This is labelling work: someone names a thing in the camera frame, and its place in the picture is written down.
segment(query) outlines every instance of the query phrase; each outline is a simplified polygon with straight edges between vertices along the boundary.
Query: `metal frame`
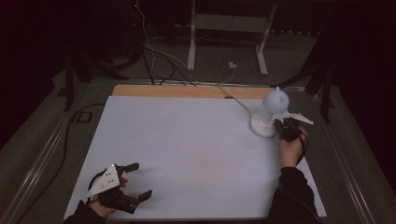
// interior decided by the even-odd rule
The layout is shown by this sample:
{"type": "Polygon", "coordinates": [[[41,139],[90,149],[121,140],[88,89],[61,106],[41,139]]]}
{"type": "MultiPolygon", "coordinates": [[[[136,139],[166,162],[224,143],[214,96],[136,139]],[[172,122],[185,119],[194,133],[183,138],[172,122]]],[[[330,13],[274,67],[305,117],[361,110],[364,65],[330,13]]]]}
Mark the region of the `metal frame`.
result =
{"type": "MultiPolygon", "coordinates": [[[[88,90],[89,84],[81,83],[77,92],[78,101],[82,99],[88,90]]],[[[25,208],[29,197],[39,181],[41,175],[44,172],[50,158],[61,141],[64,132],[66,130],[67,122],[73,117],[74,111],[76,110],[76,104],[72,104],[68,112],[64,112],[61,116],[58,124],[52,132],[47,144],[44,146],[41,153],[35,159],[35,162],[27,172],[23,179],[17,193],[14,195],[10,203],[8,204],[4,214],[0,218],[0,223],[11,224],[15,223],[21,215],[22,209],[25,208]]]]}
{"type": "Polygon", "coordinates": [[[318,109],[320,106],[320,100],[318,96],[313,95],[312,97],[309,97],[309,100],[312,104],[312,107],[314,108],[315,114],[318,117],[319,125],[321,126],[323,132],[326,134],[327,138],[330,140],[329,142],[331,144],[332,154],[334,156],[335,163],[338,166],[341,176],[344,178],[346,188],[349,191],[352,202],[355,204],[356,211],[361,218],[361,223],[375,224],[376,221],[373,213],[366,200],[364,199],[361,188],[359,187],[358,182],[356,181],[355,177],[352,174],[352,171],[349,168],[344,152],[338,145],[332,130],[321,116],[320,109],[318,109]]]}
{"type": "MultiPolygon", "coordinates": [[[[271,31],[271,26],[272,26],[272,21],[274,19],[275,13],[276,13],[276,8],[277,4],[273,4],[271,8],[270,15],[266,19],[266,23],[263,26],[263,32],[262,32],[262,42],[256,46],[256,55],[257,55],[257,61],[260,67],[260,74],[262,76],[267,76],[268,75],[268,69],[267,65],[264,60],[264,55],[263,55],[263,50],[265,47],[265,43],[267,41],[268,35],[270,34],[271,31]]],[[[187,61],[187,70],[189,72],[192,72],[195,67],[195,51],[196,51],[196,44],[195,44],[195,30],[197,28],[197,14],[195,12],[195,0],[191,1],[191,36],[190,36],[190,49],[189,49],[189,59],[187,61]]],[[[246,31],[246,30],[240,30],[240,29],[230,29],[230,30],[235,30],[235,31],[246,31]]]]}

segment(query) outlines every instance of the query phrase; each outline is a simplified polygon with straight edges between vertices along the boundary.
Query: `black cable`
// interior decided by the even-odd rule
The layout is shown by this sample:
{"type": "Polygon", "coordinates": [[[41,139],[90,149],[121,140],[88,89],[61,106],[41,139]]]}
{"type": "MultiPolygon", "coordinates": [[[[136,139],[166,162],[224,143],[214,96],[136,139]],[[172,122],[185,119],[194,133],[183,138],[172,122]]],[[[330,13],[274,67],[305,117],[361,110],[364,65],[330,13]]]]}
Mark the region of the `black cable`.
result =
{"type": "Polygon", "coordinates": [[[145,52],[144,52],[144,51],[143,51],[142,55],[143,55],[143,60],[144,60],[143,64],[146,65],[146,68],[147,68],[147,70],[148,70],[148,76],[149,76],[149,79],[151,80],[151,85],[155,85],[155,83],[154,83],[154,78],[152,77],[152,74],[151,74],[151,72],[150,72],[149,63],[148,63],[148,60],[146,59],[146,55],[145,55],[145,52]]]}
{"type": "MultiPolygon", "coordinates": [[[[100,176],[102,176],[102,175],[105,173],[105,171],[106,171],[106,170],[104,170],[104,171],[102,171],[102,172],[96,174],[96,175],[93,177],[93,179],[92,179],[91,182],[90,182],[90,185],[88,186],[88,191],[90,191],[90,189],[92,188],[92,185],[93,185],[93,182],[95,181],[95,179],[98,178],[98,177],[100,177],[100,176]]],[[[87,202],[86,202],[86,204],[88,204],[88,203],[93,203],[93,202],[95,202],[95,201],[97,201],[97,200],[99,200],[99,198],[97,198],[96,200],[91,201],[91,197],[89,197],[88,200],[87,200],[87,202]]]]}
{"type": "Polygon", "coordinates": [[[300,163],[300,161],[303,159],[303,157],[305,156],[306,151],[308,150],[308,144],[309,144],[309,142],[308,142],[308,136],[306,136],[305,133],[303,133],[301,130],[297,129],[296,127],[294,127],[294,126],[292,126],[292,125],[291,125],[290,127],[294,130],[295,134],[298,136],[298,138],[299,138],[299,140],[300,140],[300,142],[301,142],[301,146],[303,147],[303,151],[301,152],[301,156],[300,156],[300,158],[297,160],[297,164],[298,164],[298,163],[300,163]],[[305,136],[306,144],[305,144],[305,142],[304,142],[304,139],[301,137],[301,134],[302,134],[303,136],[305,136]]]}
{"type": "Polygon", "coordinates": [[[180,71],[180,69],[178,68],[178,66],[175,65],[175,64],[170,60],[170,58],[169,58],[168,56],[166,56],[166,54],[163,54],[163,53],[161,53],[161,52],[159,52],[159,51],[157,51],[157,50],[155,50],[155,49],[147,49],[146,47],[143,47],[143,49],[145,49],[145,50],[153,50],[154,53],[159,54],[160,56],[157,56],[158,58],[168,61],[168,62],[172,65],[172,67],[175,68],[175,69],[180,73],[180,75],[181,75],[186,81],[188,81],[192,86],[195,86],[195,84],[193,84],[188,78],[186,78],[186,77],[184,76],[184,74],[180,71]]]}
{"type": "Polygon", "coordinates": [[[67,142],[68,142],[68,134],[69,134],[69,130],[70,130],[70,126],[71,124],[75,121],[77,115],[81,112],[84,111],[84,109],[94,106],[94,105],[105,105],[105,104],[92,104],[92,105],[87,105],[85,107],[83,107],[82,109],[78,110],[75,112],[75,114],[73,115],[73,117],[69,120],[67,127],[66,127],[66,132],[65,132],[65,137],[64,137],[64,154],[62,157],[62,161],[61,164],[59,165],[55,175],[52,177],[52,179],[49,181],[49,183],[47,184],[46,187],[44,187],[43,190],[41,190],[41,192],[38,194],[37,197],[35,197],[35,199],[27,206],[26,210],[22,213],[22,215],[20,216],[20,218],[16,221],[16,224],[21,223],[21,221],[23,220],[23,218],[27,215],[27,213],[30,211],[30,209],[32,209],[32,207],[38,202],[38,200],[43,196],[43,194],[47,191],[47,189],[50,187],[50,185],[53,183],[53,181],[56,179],[56,177],[58,176],[58,174],[61,172],[62,168],[64,167],[64,162],[66,161],[66,152],[67,152],[67,142]]]}

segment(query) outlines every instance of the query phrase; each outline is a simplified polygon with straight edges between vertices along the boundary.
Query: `black sleeve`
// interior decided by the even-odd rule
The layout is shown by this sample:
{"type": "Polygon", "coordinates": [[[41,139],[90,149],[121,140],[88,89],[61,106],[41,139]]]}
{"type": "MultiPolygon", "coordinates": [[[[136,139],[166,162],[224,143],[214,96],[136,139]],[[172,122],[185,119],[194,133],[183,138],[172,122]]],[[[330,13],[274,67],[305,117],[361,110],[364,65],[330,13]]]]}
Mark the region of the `black sleeve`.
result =
{"type": "Polygon", "coordinates": [[[268,213],[268,223],[320,223],[314,204],[314,192],[304,174],[293,167],[280,170],[279,186],[268,213]]]}
{"type": "Polygon", "coordinates": [[[64,224],[105,224],[106,219],[97,215],[83,201],[79,201],[76,212],[64,224]]]}

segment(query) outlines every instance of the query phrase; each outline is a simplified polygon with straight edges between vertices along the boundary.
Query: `white paper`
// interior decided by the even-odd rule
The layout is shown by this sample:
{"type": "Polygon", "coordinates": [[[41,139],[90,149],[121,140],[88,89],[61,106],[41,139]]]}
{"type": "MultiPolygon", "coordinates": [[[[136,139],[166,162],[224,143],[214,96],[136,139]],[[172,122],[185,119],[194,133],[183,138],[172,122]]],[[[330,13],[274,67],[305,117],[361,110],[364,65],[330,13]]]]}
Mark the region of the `white paper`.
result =
{"type": "MultiPolygon", "coordinates": [[[[251,111],[262,100],[241,100],[251,111]]],[[[123,220],[250,219],[266,217],[280,176],[278,140],[261,138],[249,128],[249,113],[233,99],[110,96],[65,217],[86,200],[94,175],[112,163],[140,168],[124,193],[152,197],[123,220]]],[[[314,179],[304,172],[325,217],[314,179]]]]}

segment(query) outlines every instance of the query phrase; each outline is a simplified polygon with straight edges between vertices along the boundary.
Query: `wire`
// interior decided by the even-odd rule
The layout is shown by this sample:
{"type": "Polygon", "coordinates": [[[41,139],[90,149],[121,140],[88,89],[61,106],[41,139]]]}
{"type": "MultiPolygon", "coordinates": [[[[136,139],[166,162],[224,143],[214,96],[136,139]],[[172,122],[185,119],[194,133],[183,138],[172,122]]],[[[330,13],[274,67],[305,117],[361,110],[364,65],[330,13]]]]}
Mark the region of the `wire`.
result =
{"type": "MultiPolygon", "coordinates": [[[[232,19],[231,19],[230,25],[229,25],[228,28],[227,28],[227,31],[230,31],[232,25],[233,25],[233,17],[232,17],[232,19]]],[[[229,46],[224,50],[223,56],[221,57],[220,72],[221,72],[222,74],[223,74],[223,72],[222,72],[222,67],[223,67],[223,63],[224,63],[225,53],[227,52],[228,48],[229,48],[229,46]]]]}
{"type": "Polygon", "coordinates": [[[146,59],[145,52],[142,53],[142,57],[143,57],[143,60],[144,60],[142,63],[146,66],[146,68],[148,70],[148,77],[151,80],[151,85],[155,85],[154,78],[152,77],[152,74],[149,71],[149,64],[148,64],[148,60],[146,59]]]}
{"type": "MultiPolygon", "coordinates": [[[[161,53],[161,54],[163,54],[163,55],[166,55],[166,56],[169,56],[169,57],[172,57],[172,58],[176,59],[178,62],[180,62],[181,64],[183,64],[183,66],[187,69],[187,65],[184,64],[178,57],[176,57],[176,56],[174,56],[174,55],[172,55],[172,54],[168,54],[168,53],[162,52],[162,51],[157,50],[157,49],[153,49],[153,48],[150,48],[150,49],[153,50],[153,52],[161,53]]],[[[198,81],[198,80],[196,80],[195,78],[193,78],[192,75],[191,75],[191,73],[190,73],[189,71],[187,71],[187,74],[189,74],[190,78],[191,78],[193,81],[195,81],[195,82],[197,82],[197,83],[201,83],[200,81],[198,81]]]]}
{"type": "Polygon", "coordinates": [[[67,154],[67,143],[68,143],[68,134],[69,134],[69,130],[70,130],[70,126],[71,124],[75,121],[76,117],[78,114],[82,113],[84,111],[84,109],[91,107],[91,106],[95,106],[95,105],[105,105],[105,104],[92,104],[92,105],[87,105],[85,107],[83,107],[82,109],[78,110],[75,112],[75,114],[73,115],[73,117],[69,120],[67,127],[66,127],[66,132],[65,132],[65,138],[64,138],[64,153],[62,156],[62,161],[61,164],[59,165],[58,169],[55,172],[55,175],[52,177],[52,179],[49,181],[49,183],[47,184],[46,187],[44,187],[44,189],[41,190],[41,192],[38,194],[37,197],[35,197],[35,199],[27,206],[26,210],[22,213],[22,215],[20,216],[20,218],[16,221],[17,224],[21,223],[21,221],[23,220],[23,218],[28,214],[28,212],[32,209],[32,207],[38,202],[38,200],[44,195],[44,193],[47,191],[47,189],[50,187],[50,185],[53,183],[53,181],[56,179],[56,177],[58,176],[58,174],[61,172],[62,168],[64,167],[64,162],[66,161],[66,154],[67,154]]]}
{"type": "Polygon", "coordinates": [[[299,159],[297,160],[297,164],[298,164],[298,163],[300,163],[300,161],[303,159],[303,157],[305,156],[306,151],[308,150],[308,144],[309,144],[309,142],[308,142],[308,136],[306,136],[305,133],[303,133],[303,132],[301,132],[299,129],[297,129],[297,127],[294,127],[293,125],[291,125],[290,127],[294,130],[295,134],[298,136],[298,138],[299,138],[299,140],[300,140],[300,142],[301,142],[301,145],[302,145],[302,147],[303,147],[303,151],[302,151],[302,153],[301,153],[301,156],[300,156],[299,159]],[[301,134],[302,134],[303,136],[305,136],[306,144],[305,144],[305,142],[304,142],[304,139],[301,137],[301,134]]]}
{"type": "Polygon", "coordinates": [[[236,68],[233,68],[233,75],[230,77],[230,79],[228,79],[227,81],[220,82],[220,84],[225,84],[225,83],[230,82],[231,80],[233,80],[233,78],[235,77],[235,69],[236,68]]]}
{"type": "Polygon", "coordinates": [[[149,73],[150,73],[151,75],[154,75],[154,76],[167,77],[167,76],[164,76],[164,75],[162,75],[162,74],[153,74],[153,73],[152,73],[152,70],[153,70],[153,68],[154,68],[155,58],[156,58],[155,52],[158,52],[158,53],[161,53],[161,54],[163,54],[163,55],[166,55],[166,56],[175,58],[176,60],[178,60],[181,64],[183,64],[183,65],[187,68],[187,65],[184,64],[178,57],[173,56],[173,55],[168,54],[168,53],[165,53],[165,52],[162,52],[162,51],[159,51],[159,50],[156,50],[156,49],[154,49],[154,48],[150,45],[149,39],[148,39],[148,36],[147,36],[147,33],[146,33],[146,28],[145,28],[145,20],[146,20],[146,18],[145,18],[144,14],[142,13],[142,11],[141,11],[140,8],[139,8],[138,1],[136,1],[136,8],[137,8],[137,10],[139,11],[139,13],[141,14],[142,19],[143,19],[143,22],[142,22],[143,32],[144,32],[144,35],[145,35],[145,38],[146,38],[146,42],[147,42],[147,43],[144,43],[144,45],[147,46],[149,49],[151,49],[151,52],[152,52],[151,55],[152,55],[153,59],[152,59],[152,62],[151,62],[151,67],[150,67],[149,73]]]}
{"type": "Polygon", "coordinates": [[[183,73],[180,71],[180,69],[169,59],[169,57],[167,57],[168,54],[163,53],[163,52],[160,52],[160,51],[158,51],[158,50],[154,50],[154,52],[161,55],[161,56],[157,56],[158,58],[168,61],[168,62],[172,65],[172,69],[173,69],[172,74],[171,74],[170,76],[166,76],[165,79],[161,82],[161,84],[162,84],[165,80],[169,80],[169,78],[172,77],[173,74],[175,73],[175,69],[176,69],[176,70],[180,73],[180,75],[181,75],[186,81],[190,82],[190,84],[191,84],[192,86],[195,86],[195,84],[193,84],[189,79],[187,79],[187,78],[183,75],[183,73]]]}
{"type": "Polygon", "coordinates": [[[172,76],[174,73],[175,73],[175,67],[174,67],[174,65],[172,64],[172,63],[170,63],[171,65],[172,65],[172,73],[171,73],[171,75],[163,75],[163,74],[158,74],[158,73],[152,73],[152,72],[150,72],[149,71],[149,64],[148,64],[148,62],[147,62],[147,58],[146,58],[146,56],[144,55],[144,59],[145,59],[145,65],[146,65],[146,67],[147,67],[147,69],[148,69],[148,73],[149,73],[149,75],[151,76],[151,77],[158,77],[158,78],[168,78],[168,77],[170,77],[170,76],[172,76]]]}

